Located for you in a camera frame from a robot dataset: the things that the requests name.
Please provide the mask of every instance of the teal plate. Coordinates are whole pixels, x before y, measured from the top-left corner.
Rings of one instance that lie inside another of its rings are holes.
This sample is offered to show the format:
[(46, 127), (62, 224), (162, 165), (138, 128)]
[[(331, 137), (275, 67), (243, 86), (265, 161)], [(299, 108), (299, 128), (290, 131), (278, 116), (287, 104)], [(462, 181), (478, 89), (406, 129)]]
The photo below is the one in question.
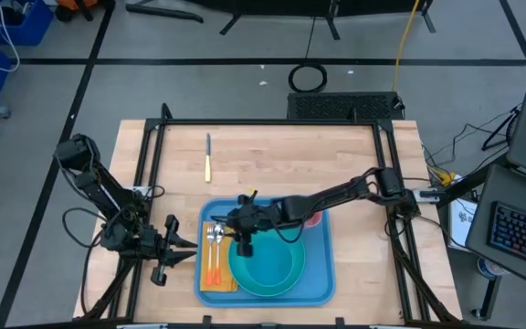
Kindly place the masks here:
[[(286, 239), (298, 235), (299, 228), (281, 231)], [(228, 263), (238, 285), (259, 297), (274, 297), (291, 289), (300, 279), (306, 263), (302, 239), (283, 241), (275, 230), (252, 237), (253, 257), (237, 255), (237, 243), (230, 244)]]

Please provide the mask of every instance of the wooden table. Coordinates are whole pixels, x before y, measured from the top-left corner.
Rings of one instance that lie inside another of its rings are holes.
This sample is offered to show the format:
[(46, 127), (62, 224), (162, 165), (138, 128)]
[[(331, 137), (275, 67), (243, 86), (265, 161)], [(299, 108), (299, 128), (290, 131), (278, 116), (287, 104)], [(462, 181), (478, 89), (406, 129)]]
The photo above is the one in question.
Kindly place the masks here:
[[(110, 172), (123, 186), (133, 184), (143, 125), (144, 121), (121, 122)], [(210, 184), (205, 182), (204, 173), (206, 133), (212, 136)], [(416, 123), (394, 122), (394, 134), (404, 176), (427, 178)], [(382, 140), (390, 165), (384, 133)], [(154, 137), (145, 179), (149, 176), (153, 143)], [(154, 200), (151, 221), (163, 232), (166, 215), (175, 214), (181, 222), (180, 236), (197, 241), (199, 211), (213, 197), (247, 194), (251, 187), (260, 196), (312, 194), (346, 182), (373, 166), (377, 161), (370, 127), (169, 125), (157, 178), (166, 195)], [(406, 181), (405, 185), (428, 187), (428, 182)], [(425, 217), (438, 220), (435, 206), (420, 208)], [(334, 324), (336, 317), (344, 317), (347, 324), (401, 324), (394, 256), (384, 234), (384, 208), (356, 201), (330, 209), (330, 218), (336, 293), (323, 306), (240, 310), (205, 307), (195, 297), (192, 257), (167, 270), (165, 287), (151, 283), (155, 263), (144, 262), (135, 321), (201, 323), (204, 315), (212, 315), (215, 324)], [(448, 310), (461, 318), (442, 232), (419, 219), (413, 225), (424, 279)], [(93, 250), (86, 294), (89, 308), (112, 280), (117, 260), (117, 253)], [(407, 283), (413, 316), (419, 318), (415, 285), (408, 276)], [(121, 315), (125, 314), (129, 284), (127, 281), (123, 287)], [(75, 315), (81, 315), (79, 301)]]

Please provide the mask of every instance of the knife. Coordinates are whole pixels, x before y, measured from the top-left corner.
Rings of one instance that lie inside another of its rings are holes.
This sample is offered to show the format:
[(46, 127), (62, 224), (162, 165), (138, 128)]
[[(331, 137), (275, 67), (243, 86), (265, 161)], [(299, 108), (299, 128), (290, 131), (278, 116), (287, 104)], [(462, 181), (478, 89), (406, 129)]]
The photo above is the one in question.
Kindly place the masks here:
[(210, 133), (206, 134), (205, 181), (210, 183)]

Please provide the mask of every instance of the keyboard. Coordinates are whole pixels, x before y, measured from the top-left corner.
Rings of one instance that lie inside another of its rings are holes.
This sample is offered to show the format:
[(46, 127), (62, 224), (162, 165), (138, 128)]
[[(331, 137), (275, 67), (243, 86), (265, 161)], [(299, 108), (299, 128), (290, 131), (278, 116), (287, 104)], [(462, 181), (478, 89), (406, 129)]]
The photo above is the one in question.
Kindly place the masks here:
[(526, 260), (526, 211), (494, 202), (488, 243)]

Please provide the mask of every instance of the fork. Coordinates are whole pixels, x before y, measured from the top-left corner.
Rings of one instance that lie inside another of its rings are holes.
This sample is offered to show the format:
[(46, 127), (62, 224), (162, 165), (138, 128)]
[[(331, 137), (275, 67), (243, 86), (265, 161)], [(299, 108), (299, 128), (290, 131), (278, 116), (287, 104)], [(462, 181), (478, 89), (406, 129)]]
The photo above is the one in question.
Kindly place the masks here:
[(215, 237), (216, 237), (216, 271), (215, 271), (215, 284), (220, 284), (220, 242), (225, 236), (225, 229), (219, 224), (215, 225)]
[(208, 238), (208, 272), (206, 273), (206, 285), (212, 285), (212, 243), (215, 242), (215, 227), (212, 224), (208, 225), (206, 229), (206, 237)]

